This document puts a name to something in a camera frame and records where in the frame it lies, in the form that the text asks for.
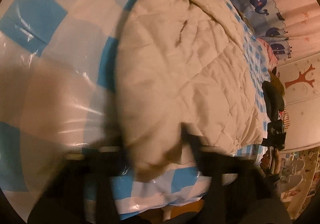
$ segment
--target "bed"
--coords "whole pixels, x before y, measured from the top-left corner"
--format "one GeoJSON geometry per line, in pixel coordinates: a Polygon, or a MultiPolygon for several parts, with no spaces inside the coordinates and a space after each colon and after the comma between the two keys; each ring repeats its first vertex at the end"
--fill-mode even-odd
{"type": "MultiPolygon", "coordinates": [[[[3,0],[0,4],[0,187],[26,221],[50,177],[70,153],[119,145],[114,62],[122,27],[136,0],[3,0]]],[[[260,42],[225,0],[244,31],[244,57],[255,103],[268,118],[261,84],[269,80],[260,42]]],[[[265,149],[250,145],[236,156],[265,149]]],[[[234,176],[225,176],[229,183],[234,176]]],[[[112,180],[123,219],[167,204],[199,200],[208,178],[194,164],[174,165],[149,182],[128,166],[112,180]]],[[[94,187],[87,182],[87,219],[94,187]]]]}

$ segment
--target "wall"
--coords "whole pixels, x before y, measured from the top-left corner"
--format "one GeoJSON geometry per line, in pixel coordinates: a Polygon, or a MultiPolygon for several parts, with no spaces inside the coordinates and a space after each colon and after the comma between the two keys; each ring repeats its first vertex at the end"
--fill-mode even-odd
{"type": "Polygon", "coordinates": [[[320,54],[278,67],[291,125],[285,150],[320,143],[320,54]]]}

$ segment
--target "hand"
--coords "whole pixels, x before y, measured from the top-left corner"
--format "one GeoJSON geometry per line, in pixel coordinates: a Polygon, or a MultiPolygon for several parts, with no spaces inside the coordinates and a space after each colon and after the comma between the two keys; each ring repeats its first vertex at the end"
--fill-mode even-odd
{"type": "Polygon", "coordinates": [[[268,149],[261,159],[260,167],[264,172],[266,172],[269,165],[270,165],[270,150],[268,149]]]}
{"type": "MultiPolygon", "coordinates": [[[[275,160],[274,174],[278,174],[280,172],[280,166],[281,166],[280,154],[278,149],[273,150],[273,158],[275,160]]],[[[270,150],[268,149],[261,159],[260,167],[264,172],[266,172],[269,165],[270,165],[270,150]]]]}

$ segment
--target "blue checkered pattern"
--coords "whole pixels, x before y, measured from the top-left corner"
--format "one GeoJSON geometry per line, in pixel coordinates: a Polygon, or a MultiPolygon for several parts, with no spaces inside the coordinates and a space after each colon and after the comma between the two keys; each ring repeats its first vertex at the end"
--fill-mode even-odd
{"type": "MultiPolygon", "coordinates": [[[[55,162],[67,152],[86,153],[119,135],[114,108],[114,66],[121,28],[136,0],[3,0],[0,5],[0,187],[26,220],[55,162]]],[[[244,29],[256,104],[268,80],[262,48],[232,4],[244,29]]],[[[259,154],[248,146],[236,156],[259,154]]],[[[209,179],[194,167],[171,170],[149,183],[130,168],[112,180],[122,218],[201,197],[209,179]]],[[[94,200],[88,181],[86,198],[94,200]]]]}

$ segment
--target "white quilted comforter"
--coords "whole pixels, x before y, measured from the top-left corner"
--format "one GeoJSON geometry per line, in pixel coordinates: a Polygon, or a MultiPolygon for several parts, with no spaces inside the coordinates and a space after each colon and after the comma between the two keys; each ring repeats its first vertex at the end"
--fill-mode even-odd
{"type": "Polygon", "coordinates": [[[227,0],[137,0],[118,48],[116,99],[138,173],[192,161],[181,122],[225,153],[261,142],[243,33],[227,0]]]}

